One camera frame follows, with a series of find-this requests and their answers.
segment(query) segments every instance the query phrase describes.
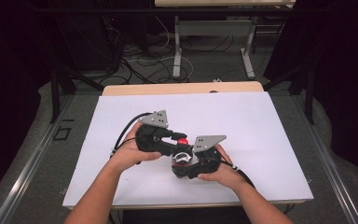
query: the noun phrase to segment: wooden table edge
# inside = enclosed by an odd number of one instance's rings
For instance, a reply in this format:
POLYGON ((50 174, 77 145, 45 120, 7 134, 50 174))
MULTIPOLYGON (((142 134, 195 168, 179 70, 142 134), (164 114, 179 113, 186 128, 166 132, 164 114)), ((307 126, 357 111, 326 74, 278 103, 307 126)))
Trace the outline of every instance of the wooden table edge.
POLYGON ((264 91, 257 81, 141 84, 107 86, 102 96, 208 93, 212 91, 264 91))

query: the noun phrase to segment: black curtain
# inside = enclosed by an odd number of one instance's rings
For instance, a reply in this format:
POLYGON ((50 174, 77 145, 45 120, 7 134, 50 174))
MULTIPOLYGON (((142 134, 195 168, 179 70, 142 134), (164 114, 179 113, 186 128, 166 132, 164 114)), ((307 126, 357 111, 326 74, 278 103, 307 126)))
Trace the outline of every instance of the black curtain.
POLYGON ((16 1, 0 1, 0 181, 34 121, 37 90, 49 81, 29 27, 16 1))
MULTIPOLYGON (((324 106, 332 123, 331 148, 358 166, 358 1, 303 0, 295 5, 295 9, 316 7, 330 8, 332 12, 290 18, 265 77, 275 80, 307 59, 313 59, 315 98, 324 106)), ((291 80, 302 75, 297 74, 291 80)))

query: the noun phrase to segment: desk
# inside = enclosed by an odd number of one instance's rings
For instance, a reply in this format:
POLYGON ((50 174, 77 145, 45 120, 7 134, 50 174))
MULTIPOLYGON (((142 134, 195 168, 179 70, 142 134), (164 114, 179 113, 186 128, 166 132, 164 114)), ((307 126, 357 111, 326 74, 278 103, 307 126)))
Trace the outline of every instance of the desk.
MULTIPOLYGON (((157 7, 256 7, 293 5, 296 0, 156 0, 157 7)), ((241 56, 249 79, 255 79, 255 72, 249 58, 249 52, 255 35, 257 17, 251 21, 179 21, 175 17, 175 58, 172 77, 180 76, 182 50, 181 35, 243 35, 247 36, 241 56)))
MULTIPOLYGON (((221 145, 272 203, 312 200, 310 187, 267 92, 258 82, 106 87, 94 112, 63 206, 72 208, 108 161, 111 147, 138 114, 166 109, 169 129, 197 135, 226 134, 221 145)), ((178 179, 171 158, 142 162, 121 176, 112 207, 144 209, 238 205, 215 182, 178 179)))

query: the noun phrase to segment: hand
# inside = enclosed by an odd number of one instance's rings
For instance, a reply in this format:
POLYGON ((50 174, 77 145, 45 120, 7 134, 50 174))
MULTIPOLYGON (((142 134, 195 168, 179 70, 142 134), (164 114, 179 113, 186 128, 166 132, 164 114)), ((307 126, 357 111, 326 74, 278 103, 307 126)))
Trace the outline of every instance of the hand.
MULTIPOLYGON (((231 158, 219 144, 215 145, 216 149, 222 154, 227 162, 232 164, 231 158)), ((211 174, 199 174, 198 178, 206 181, 217 181, 219 184, 226 186, 234 191, 242 184, 247 184, 245 179, 234 171, 230 166, 220 163, 216 172, 211 174)))
POLYGON ((153 161, 161 157, 159 152, 143 152, 136 146, 135 134, 141 126, 142 124, 139 122, 133 125, 123 141, 124 144, 118 148, 108 162, 120 172, 129 169, 139 161, 153 161))

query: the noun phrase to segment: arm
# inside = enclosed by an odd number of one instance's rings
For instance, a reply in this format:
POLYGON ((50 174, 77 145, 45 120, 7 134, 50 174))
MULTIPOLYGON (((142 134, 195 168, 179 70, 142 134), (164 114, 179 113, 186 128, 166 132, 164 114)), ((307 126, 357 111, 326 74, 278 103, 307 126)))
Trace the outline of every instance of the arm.
MULTIPOLYGON (((230 157, 220 145, 215 147, 229 163, 232 163, 230 157)), ((216 172, 212 174, 200 174, 198 178, 206 181, 217 181, 221 185, 232 189, 240 199, 249 219, 254 224, 293 223, 286 215, 258 193, 256 189, 249 185, 240 174, 225 164, 220 164, 216 172)))
POLYGON ((117 150, 98 173, 64 223, 106 223, 121 173, 138 161, 153 161, 161 156, 158 152, 143 152, 138 149, 132 138, 140 126, 140 123, 136 123, 130 130, 124 140, 129 141, 117 150))

